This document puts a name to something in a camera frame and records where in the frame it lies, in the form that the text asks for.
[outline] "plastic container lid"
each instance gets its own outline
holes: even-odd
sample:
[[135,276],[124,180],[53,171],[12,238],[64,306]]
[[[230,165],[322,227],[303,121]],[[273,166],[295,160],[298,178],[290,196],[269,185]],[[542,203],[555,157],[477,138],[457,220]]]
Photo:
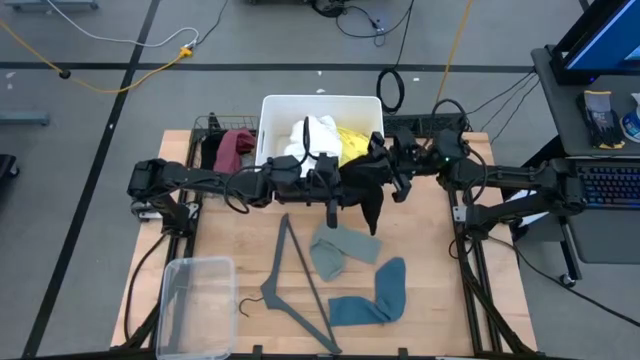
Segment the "plastic container lid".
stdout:
[[157,358],[226,359],[236,339],[236,297],[231,258],[171,261],[162,280]]

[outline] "yellow cloth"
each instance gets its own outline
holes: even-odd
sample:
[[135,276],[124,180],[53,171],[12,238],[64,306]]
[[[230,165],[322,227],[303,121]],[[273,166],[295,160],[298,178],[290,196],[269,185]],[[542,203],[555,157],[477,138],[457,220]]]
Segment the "yellow cloth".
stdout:
[[339,166],[362,155],[367,155],[368,137],[342,127],[338,127],[338,134],[340,134],[340,141],[342,142],[342,156],[340,157]]

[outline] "desk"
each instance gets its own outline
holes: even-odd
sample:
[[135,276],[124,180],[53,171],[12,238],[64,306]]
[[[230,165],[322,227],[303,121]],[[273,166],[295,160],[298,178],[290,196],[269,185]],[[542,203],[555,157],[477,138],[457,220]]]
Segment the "desk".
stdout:
[[[558,129],[558,136],[524,166],[538,166],[542,161],[562,157],[640,157],[640,144],[630,140],[626,140],[624,148],[619,150],[594,149],[575,101],[586,89],[611,90],[611,106],[618,116],[624,116],[636,108],[630,94],[640,91],[640,77],[601,76],[588,86],[561,86],[553,75],[549,65],[551,56],[546,49],[533,50],[531,57]],[[638,212],[633,210],[588,209],[577,216],[560,218],[566,239],[561,245],[569,275],[575,280],[581,278],[571,243],[575,244],[577,255],[586,263],[640,264],[640,243],[636,240],[637,217]],[[609,229],[616,229],[616,236],[611,237]]]
[[[166,131],[159,156],[166,160],[184,161],[189,145],[189,131]],[[486,134],[466,134],[470,144],[488,163],[493,162]],[[285,212],[310,265],[313,281],[325,309],[330,297],[361,295],[373,298],[375,271],[394,256],[402,256],[407,265],[407,305],[403,317],[396,323],[333,328],[344,354],[397,355],[406,347],[411,355],[473,355],[460,269],[456,260],[447,255],[453,239],[453,227],[448,195],[436,183],[435,177],[415,178],[406,202],[391,201],[392,187],[385,187],[385,203],[378,223],[383,241],[376,265],[348,259],[346,271],[330,283],[323,282],[313,271],[308,253],[311,235],[325,219],[325,207],[300,204],[272,204],[265,209],[251,209],[249,215],[239,215],[224,206],[219,198],[207,198],[198,225],[194,254],[196,257],[223,255],[233,258],[236,265],[239,299],[259,297],[259,286],[271,271],[273,253],[280,224]],[[502,201],[497,189],[487,189],[480,202]],[[359,207],[339,214],[340,223],[367,232]],[[133,255],[130,275],[143,254],[159,237],[160,222],[142,224]],[[505,226],[492,233],[499,239],[510,239]],[[166,257],[167,243],[145,263],[136,279],[131,307],[132,331],[155,305]],[[485,242],[485,258],[496,307],[525,344],[536,348],[531,320],[513,251],[494,242]],[[323,329],[298,255],[290,240],[285,242],[278,294],[292,307]],[[123,338],[123,297],[112,344]],[[478,318],[486,319],[481,307]],[[238,316],[237,341],[234,352],[251,353],[254,345],[263,345],[264,353],[300,354],[326,353],[326,349],[302,327],[280,311],[269,311],[264,303],[247,302],[243,310],[251,315]],[[483,344],[489,349],[487,332]]]

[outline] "wooden table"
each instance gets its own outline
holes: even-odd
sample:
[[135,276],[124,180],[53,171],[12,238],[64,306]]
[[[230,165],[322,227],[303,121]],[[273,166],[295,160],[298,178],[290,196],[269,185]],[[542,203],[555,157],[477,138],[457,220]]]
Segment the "wooden table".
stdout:
[[[187,156],[189,135],[190,131],[166,131],[159,156],[183,162]],[[465,138],[487,163],[493,163],[486,134],[470,133]],[[274,203],[265,209],[251,209],[250,214],[240,215],[225,207],[221,199],[205,199],[194,253],[196,257],[231,257],[236,266],[238,299],[260,297],[259,286],[271,271],[280,218],[288,212],[327,311],[327,301],[332,297],[360,295],[372,299],[375,271],[392,257],[405,259],[407,304],[404,315],[391,324],[333,328],[343,354],[394,355],[399,347],[406,347],[411,355],[472,355],[460,269],[458,262],[447,253],[454,236],[447,193],[436,183],[435,177],[414,178],[412,184],[408,199],[401,204],[391,200],[392,187],[385,187],[385,202],[376,234],[383,242],[378,263],[369,265],[347,259],[345,271],[329,283],[315,274],[308,252],[314,229],[325,219],[325,207],[322,205],[306,207]],[[499,190],[487,189],[479,203],[501,201]],[[360,207],[339,213],[339,222],[368,233]],[[141,225],[129,278],[140,258],[159,237],[159,230],[160,221]],[[492,236],[509,242],[511,238],[508,228],[502,225],[493,230]],[[138,275],[131,306],[131,331],[144,320],[157,301],[167,243],[149,257]],[[492,241],[483,244],[494,303],[523,342],[535,349],[515,254],[506,246]],[[290,240],[285,242],[278,294],[323,331],[320,312]],[[124,301],[125,297],[114,330],[113,345],[124,342]],[[476,307],[479,309],[483,346],[489,350],[486,317],[480,305]],[[246,302],[243,310],[251,317],[238,316],[234,352],[250,353],[253,345],[263,345],[264,353],[327,352],[284,312],[267,310],[263,302]]]

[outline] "concrete floor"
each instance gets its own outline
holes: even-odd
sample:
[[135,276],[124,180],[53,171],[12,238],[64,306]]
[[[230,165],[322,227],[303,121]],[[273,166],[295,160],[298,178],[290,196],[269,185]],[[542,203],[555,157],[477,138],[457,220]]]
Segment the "concrete floor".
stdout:
[[[135,39],[151,3],[103,1],[99,11],[74,11],[70,15],[96,34]],[[402,17],[408,3],[353,2],[370,9],[383,27]],[[221,0],[162,0],[149,41],[161,40],[182,26],[204,32],[221,6]],[[416,1],[402,63],[444,64],[464,6],[463,0]],[[578,0],[478,0],[454,63],[530,66],[530,50],[557,42],[580,13]],[[343,26],[353,32],[368,32],[370,27],[358,15],[341,19]],[[129,45],[91,40],[56,14],[14,13],[0,7],[0,18],[55,61],[128,63],[133,51]],[[183,34],[165,47],[145,49],[140,61],[167,62],[190,36]],[[230,0],[220,27],[185,63],[393,63],[400,41],[401,31],[390,34],[381,48],[370,39],[347,38],[338,32],[333,20],[294,1],[263,0],[250,6],[245,1]],[[116,97],[86,91],[48,70],[8,68],[2,62],[36,59],[4,32],[0,32],[0,48],[0,108],[46,110],[52,118],[49,127],[0,129],[0,153],[18,156],[22,167],[20,178],[0,207],[0,286],[5,289],[0,295],[0,358],[12,358],[22,354]],[[524,75],[482,70],[479,67],[474,73],[450,74],[444,96],[474,109]],[[144,74],[136,71],[134,78]],[[123,75],[120,70],[74,70],[74,76],[105,88],[117,88]],[[442,73],[402,75],[407,97],[400,114],[430,112],[431,105],[427,104],[435,99]],[[324,89],[327,94],[375,95],[376,77],[377,72],[369,71],[323,71],[319,76],[312,70],[172,70],[131,92],[38,354],[108,348],[139,228],[128,211],[126,185],[133,164],[157,154],[164,129],[190,128],[196,116],[209,111],[257,114],[262,99],[269,94],[315,94]],[[384,85],[392,102],[396,96],[393,84],[385,81]],[[491,136],[498,132],[518,99],[486,128]],[[474,114],[474,128],[480,128],[501,103],[492,103]],[[520,165],[555,134],[538,87],[494,143],[496,161]],[[522,241],[523,251],[542,270],[563,273],[559,246],[540,243],[541,238],[547,239],[533,231]],[[581,266],[585,280],[577,290],[640,318],[640,309],[635,306],[640,294],[638,267]],[[628,359],[640,350],[640,343],[633,341],[639,333],[636,328],[524,267],[522,278],[542,351],[565,357]]]

